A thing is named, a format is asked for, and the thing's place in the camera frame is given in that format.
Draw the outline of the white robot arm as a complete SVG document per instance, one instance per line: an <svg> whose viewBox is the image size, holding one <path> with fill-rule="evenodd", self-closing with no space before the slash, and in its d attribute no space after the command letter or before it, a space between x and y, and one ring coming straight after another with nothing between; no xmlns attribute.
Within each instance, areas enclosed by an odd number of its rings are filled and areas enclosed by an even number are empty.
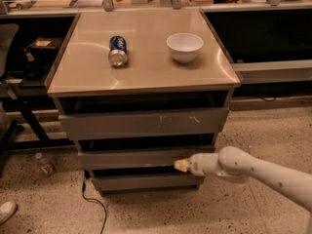
<svg viewBox="0 0 312 234"><path fill-rule="evenodd" d="M307 234L312 234L312 175L255 158L240 148L225 146L214 153L195 153L174 161L176 170L195 176L214 175L241 183L252 177L310 213Z"/></svg>

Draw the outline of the yellow taped gripper finger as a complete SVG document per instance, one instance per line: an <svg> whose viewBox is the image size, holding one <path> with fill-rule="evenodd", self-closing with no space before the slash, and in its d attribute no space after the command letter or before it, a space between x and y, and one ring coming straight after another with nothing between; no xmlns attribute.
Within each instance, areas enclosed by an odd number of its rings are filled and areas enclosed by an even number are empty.
<svg viewBox="0 0 312 234"><path fill-rule="evenodd" d="M174 167L176 170L187 173L190 171L189 160L187 158L176 160L174 161Z"/></svg>

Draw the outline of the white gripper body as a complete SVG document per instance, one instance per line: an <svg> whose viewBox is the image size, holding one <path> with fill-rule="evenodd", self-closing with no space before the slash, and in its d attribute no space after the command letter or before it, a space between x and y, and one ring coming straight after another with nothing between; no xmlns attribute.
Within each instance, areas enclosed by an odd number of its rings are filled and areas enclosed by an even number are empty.
<svg viewBox="0 0 312 234"><path fill-rule="evenodd" d="M189 159L189 171L195 176L216 175L221 171L217 153L197 153Z"/></svg>

